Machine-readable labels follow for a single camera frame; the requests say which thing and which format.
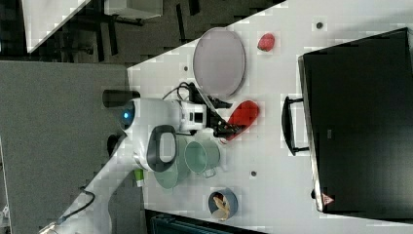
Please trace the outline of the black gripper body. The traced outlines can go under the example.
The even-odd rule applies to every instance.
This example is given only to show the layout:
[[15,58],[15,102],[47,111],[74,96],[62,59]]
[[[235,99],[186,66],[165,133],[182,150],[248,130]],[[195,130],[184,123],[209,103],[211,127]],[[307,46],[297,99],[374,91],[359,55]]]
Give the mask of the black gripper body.
[[206,99],[206,126],[213,129],[213,135],[215,137],[223,136],[223,121],[221,116],[216,112],[212,102],[209,98]]

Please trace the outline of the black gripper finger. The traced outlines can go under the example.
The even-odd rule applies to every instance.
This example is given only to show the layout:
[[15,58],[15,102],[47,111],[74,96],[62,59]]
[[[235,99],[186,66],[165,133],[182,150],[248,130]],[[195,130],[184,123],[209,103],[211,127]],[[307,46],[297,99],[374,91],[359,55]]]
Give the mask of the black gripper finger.
[[213,128],[213,135],[215,137],[230,137],[236,135],[241,129],[241,126],[219,122],[218,125]]
[[209,98],[212,106],[215,109],[219,109],[219,108],[229,109],[229,108],[232,107],[232,103],[230,103],[230,102],[223,101],[223,100],[221,100],[219,98],[216,98],[216,97],[208,97],[208,98]]

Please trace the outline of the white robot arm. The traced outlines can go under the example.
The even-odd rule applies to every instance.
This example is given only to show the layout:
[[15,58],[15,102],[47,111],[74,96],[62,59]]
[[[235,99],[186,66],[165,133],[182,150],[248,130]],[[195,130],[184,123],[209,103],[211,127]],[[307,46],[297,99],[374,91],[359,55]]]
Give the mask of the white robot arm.
[[111,158],[57,220],[38,234],[111,234],[109,202],[134,170],[163,172],[177,156],[178,133],[210,128],[215,137],[227,137],[241,128],[226,122],[203,102],[161,98],[133,98],[122,107],[126,136]]

